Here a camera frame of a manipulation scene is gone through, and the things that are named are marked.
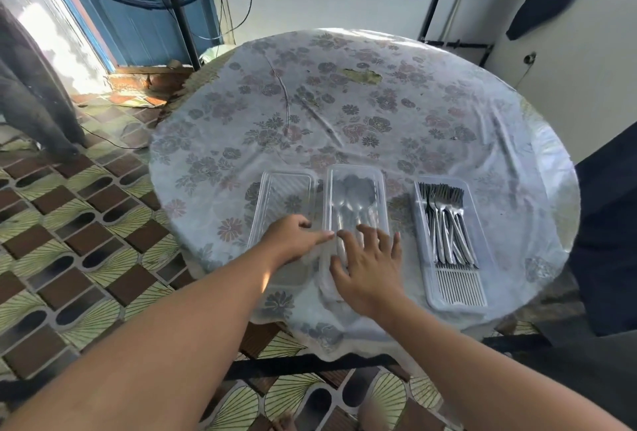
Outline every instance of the blue door frame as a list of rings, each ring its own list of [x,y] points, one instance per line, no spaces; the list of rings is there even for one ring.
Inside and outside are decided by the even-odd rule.
[[[147,10],[113,0],[64,2],[110,72],[117,66],[165,65],[172,59],[190,63],[169,10]],[[198,53],[223,43],[216,38],[219,21],[213,0],[196,0],[184,12]]]

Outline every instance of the tiled floor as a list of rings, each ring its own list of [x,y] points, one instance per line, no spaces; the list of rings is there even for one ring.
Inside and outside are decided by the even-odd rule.
[[[77,160],[15,158],[0,169],[0,380],[51,379],[192,282],[150,184],[147,150],[116,146],[145,146],[159,109],[102,98],[82,110],[83,127],[97,135],[87,134]],[[303,351],[278,325],[250,324],[237,359]],[[299,431],[354,430],[367,395],[385,408],[391,428],[444,428],[435,414],[449,410],[431,382],[399,367],[225,382],[200,428],[267,431],[270,419],[291,410]]]

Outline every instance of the round table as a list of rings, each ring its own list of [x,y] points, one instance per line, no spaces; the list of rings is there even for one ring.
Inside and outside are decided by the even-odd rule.
[[[561,271],[579,223],[575,169],[551,127],[493,74],[417,41],[308,30],[244,43],[162,122],[150,175],[173,230],[207,271],[245,249],[265,169],[370,165],[386,179],[408,296],[427,306],[409,189],[445,174],[471,187],[506,288],[484,316],[438,314],[461,330],[523,306]],[[315,225],[320,225],[319,185]],[[410,360],[378,326],[310,281],[268,286],[252,322],[284,321],[322,359]]]

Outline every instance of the forearm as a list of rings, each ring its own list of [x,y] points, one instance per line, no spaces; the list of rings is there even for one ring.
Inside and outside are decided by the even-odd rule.
[[[377,321],[414,357],[467,429],[627,429],[584,397],[455,331],[406,297],[388,299]]]
[[[7,431],[44,420],[60,431],[194,429],[278,264],[256,247],[163,298],[25,404]]]

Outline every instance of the clear plastic container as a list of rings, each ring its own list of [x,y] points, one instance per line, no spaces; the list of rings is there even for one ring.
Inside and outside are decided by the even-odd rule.
[[[389,233],[383,173],[369,166],[330,166],[323,190],[323,230],[348,230],[362,243],[362,234],[356,230],[356,225],[361,223]],[[337,254],[345,268],[347,258],[343,241],[340,238],[333,241],[321,252],[318,287],[327,300],[342,301],[329,272],[329,263],[331,255]]]
[[[462,198],[466,239],[474,255],[474,265],[436,264],[431,233],[427,224],[427,200],[419,183],[447,184],[464,191]],[[414,182],[412,198],[413,220],[416,225],[418,251],[423,273],[427,301],[441,312],[465,312],[484,314],[489,305],[489,295],[497,295],[499,269],[489,250],[471,196],[469,186],[461,179],[443,176],[423,176]]]
[[[248,248],[260,240],[277,219],[291,213],[314,219],[317,179],[314,173],[300,171],[265,171],[261,177],[259,200],[248,238]],[[269,286],[297,287],[310,277],[312,262],[307,259],[293,261],[283,266],[270,280]]]

